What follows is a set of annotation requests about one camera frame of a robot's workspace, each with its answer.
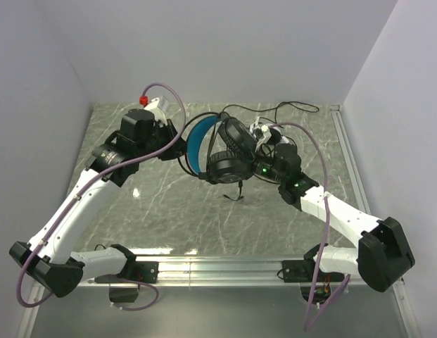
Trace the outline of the black blue headphones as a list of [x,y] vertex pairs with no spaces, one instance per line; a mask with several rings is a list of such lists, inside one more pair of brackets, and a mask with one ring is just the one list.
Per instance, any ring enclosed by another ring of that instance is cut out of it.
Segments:
[[[192,123],[184,154],[192,176],[210,184],[231,184],[254,176],[257,140],[239,119],[226,112],[206,112],[187,124]],[[211,136],[202,169],[199,155],[208,133]]]

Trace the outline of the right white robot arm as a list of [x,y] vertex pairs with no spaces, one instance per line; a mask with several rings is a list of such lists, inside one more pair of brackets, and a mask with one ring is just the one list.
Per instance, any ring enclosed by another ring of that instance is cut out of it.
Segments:
[[384,292],[415,265],[401,224],[359,211],[327,192],[302,171],[295,145],[278,144],[271,154],[259,151],[254,167],[256,174],[278,184],[288,205],[322,220],[352,244],[318,244],[304,255],[302,268],[290,269],[289,279],[341,281],[344,275],[358,275],[373,290]]

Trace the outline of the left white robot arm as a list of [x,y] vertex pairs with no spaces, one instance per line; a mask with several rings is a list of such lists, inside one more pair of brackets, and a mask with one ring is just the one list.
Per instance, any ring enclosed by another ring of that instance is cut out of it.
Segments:
[[28,242],[16,242],[9,254],[29,275],[58,298],[67,296],[84,280],[112,275],[137,280],[136,255],[120,244],[89,252],[73,250],[88,224],[139,170],[146,159],[174,159],[184,149],[164,108],[129,110],[119,130],[96,147],[75,187],[53,217]]

